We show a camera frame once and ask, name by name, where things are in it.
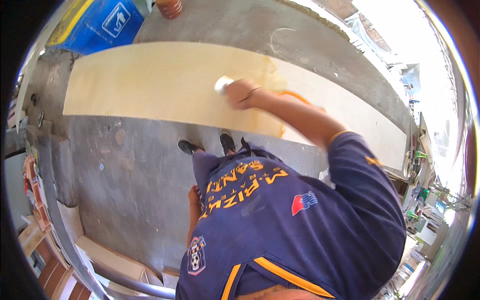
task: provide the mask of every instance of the navy blue shirt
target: navy blue shirt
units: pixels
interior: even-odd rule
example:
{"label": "navy blue shirt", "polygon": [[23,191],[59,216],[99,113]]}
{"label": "navy blue shirt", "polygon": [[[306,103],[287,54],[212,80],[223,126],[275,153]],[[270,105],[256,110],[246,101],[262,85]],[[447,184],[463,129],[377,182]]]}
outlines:
{"label": "navy blue shirt", "polygon": [[363,138],[344,132],[328,147],[335,190],[265,156],[235,156],[200,187],[204,209],[177,299],[233,299],[275,284],[374,297],[400,262],[406,231],[398,195]]}

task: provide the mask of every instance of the blue trash bin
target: blue trash bin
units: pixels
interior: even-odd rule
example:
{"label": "blue trash bin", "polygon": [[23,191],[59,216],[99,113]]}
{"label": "blue trash bin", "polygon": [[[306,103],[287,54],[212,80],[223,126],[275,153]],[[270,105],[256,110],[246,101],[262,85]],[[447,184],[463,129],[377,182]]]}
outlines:
{"label": "blue trash bin", "polygon": [[60,20],[46,47],[88,55],[128,45],[143,21],[129,0],[77,0]]}

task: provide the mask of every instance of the brown jar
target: brown jar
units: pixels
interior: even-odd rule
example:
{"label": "brown jar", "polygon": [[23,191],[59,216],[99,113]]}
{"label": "brown jar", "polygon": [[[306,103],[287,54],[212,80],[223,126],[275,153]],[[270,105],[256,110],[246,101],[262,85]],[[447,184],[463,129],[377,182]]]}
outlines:
{"label": "brown jar", "polygon": [[155,4],[167,19],[175,19],[182,11],[181,0],[156,0]]}

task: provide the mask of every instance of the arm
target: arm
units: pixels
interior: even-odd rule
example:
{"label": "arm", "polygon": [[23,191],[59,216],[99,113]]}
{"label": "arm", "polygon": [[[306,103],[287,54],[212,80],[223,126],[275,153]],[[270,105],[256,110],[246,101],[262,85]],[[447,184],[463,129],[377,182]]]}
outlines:
{"label": "arm", "polygon": [[301,101],[277,96],[247,80],[238,80],[225,89],[234,109],[259,108],[287,122],[312,143],[327,148],[337,133],[347,131],[332,116]]}
{"label": "arm", "polygon": [[192,233],[197,225],[198,219],[202,214],[202,207],[200,205],[200,197],[198,196],[198,186],[192,185],[188,192],[188,203],[190,204],[190,229],[188,230],[187,248],[192,240]]}

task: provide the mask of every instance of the shirt sleeve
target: shirt sleeve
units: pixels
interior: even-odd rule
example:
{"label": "shirt sleeve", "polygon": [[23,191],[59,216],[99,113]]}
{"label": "shirt sleeve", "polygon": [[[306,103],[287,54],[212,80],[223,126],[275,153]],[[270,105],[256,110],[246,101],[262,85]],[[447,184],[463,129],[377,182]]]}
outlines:
{"label": "shirt sleeve", "polygon": [[380,223],[405,230],[400,199],[368,149],[365,140],[355,132],[341,132],[328,147],[331,180],[341,194],[372,227]]}

